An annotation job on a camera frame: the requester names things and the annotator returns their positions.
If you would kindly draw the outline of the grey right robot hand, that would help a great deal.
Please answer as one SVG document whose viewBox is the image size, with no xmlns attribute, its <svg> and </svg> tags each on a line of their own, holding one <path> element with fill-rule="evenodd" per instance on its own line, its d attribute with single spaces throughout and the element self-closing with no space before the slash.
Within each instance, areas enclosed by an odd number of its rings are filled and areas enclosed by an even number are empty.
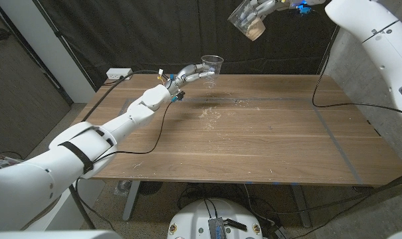
<svg viewBox="0 0 402 239">
<path fill-rule="evenodd" d="M 248 1 L 248 13 L 241 15 L 242 24 L 246 25 L 255 19 L 261 21 L 274 11 L 282 11 L 294 8 L 302 3 L 299 0 L 250 0 Z"/>
</svg>

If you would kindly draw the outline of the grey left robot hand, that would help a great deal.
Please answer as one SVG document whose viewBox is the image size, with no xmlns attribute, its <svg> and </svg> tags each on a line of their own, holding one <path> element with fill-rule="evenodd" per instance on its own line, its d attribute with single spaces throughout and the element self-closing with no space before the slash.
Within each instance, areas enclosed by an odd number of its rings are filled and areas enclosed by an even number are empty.
<svg viewBox="0 0 402 239">
<path fill-rule="evenodd" d="M 188 83 L 195 82 L 200 78 L 212 76 L 216 76 L 215 71 L 207 70 L 204 64 L 190 64 L 176 75 L 170 76 L 170 79 L 165 83 L 165 87 L 168 89 L 169 93 L 174 96 Z"/>
</svg>

